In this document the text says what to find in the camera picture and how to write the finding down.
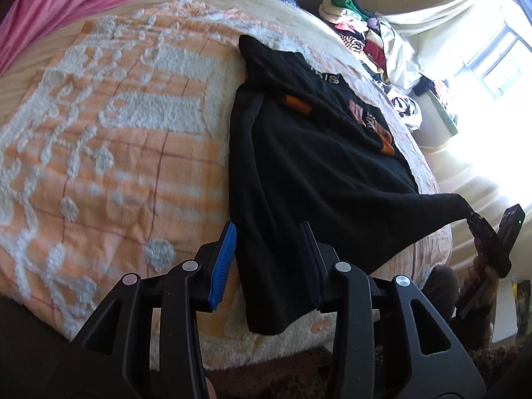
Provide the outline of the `right hand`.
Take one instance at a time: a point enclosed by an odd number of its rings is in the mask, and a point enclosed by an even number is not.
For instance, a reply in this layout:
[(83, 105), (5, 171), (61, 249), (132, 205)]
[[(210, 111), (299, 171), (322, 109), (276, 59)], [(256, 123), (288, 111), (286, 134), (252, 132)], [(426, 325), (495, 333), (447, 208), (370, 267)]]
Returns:
[(494, 268), (487, 266), (481, 256), (477, 255), (474, 257), (471, 267), (468, 268), (465, 277), (465, 288), (469, 289), (472, 286), (479, 285), (484, 279), (488, 280), (488, 285), (482, 298), (485, 301), (491, 301), (498, 290), (499, 276)]

